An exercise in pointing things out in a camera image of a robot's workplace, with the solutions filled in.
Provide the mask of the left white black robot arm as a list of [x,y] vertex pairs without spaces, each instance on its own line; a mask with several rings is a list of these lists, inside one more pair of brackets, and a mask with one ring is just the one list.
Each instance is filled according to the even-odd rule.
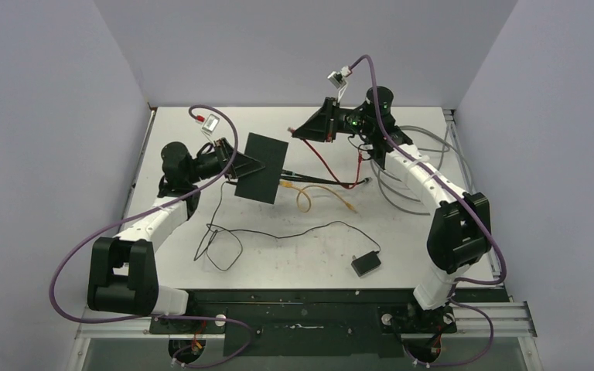
[[196,156],[181,142],[161,150],[163,175],[152,212],[114,237],[95,240],[90,257],[87,304],[93,311],[128,315],[169,315],[179,332],[193,331],[200,312],[189,294],[159,284],[155,254],[196,212],[199,181],[240,179],[265,169],[264,162],[236,150],[225,138],[204,145]]

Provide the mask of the black network switch box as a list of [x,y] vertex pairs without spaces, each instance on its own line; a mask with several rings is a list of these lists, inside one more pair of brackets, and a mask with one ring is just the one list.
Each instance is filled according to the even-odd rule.
[[242,156],[242,176],[234,195],[239,198],[274,204],[288,151],[288,143],[250,133]]

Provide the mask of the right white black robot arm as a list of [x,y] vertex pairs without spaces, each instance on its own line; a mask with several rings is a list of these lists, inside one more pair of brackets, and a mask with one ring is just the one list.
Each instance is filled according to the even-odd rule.
[[368,147],[371,161],[412,191],[432,216],[426,242],[429,266],[413,291],[414,304],[406,311],[417,331],[434,325],[449,304],[458,278],[490,250],[490,204],[480,193],[458,187],[431,164],[391,113],[393,92],[383,86],[369,89],[365,101],[347,109],[327,97],[316,113],[292,137],[331,142],[338,134],[357,135]]

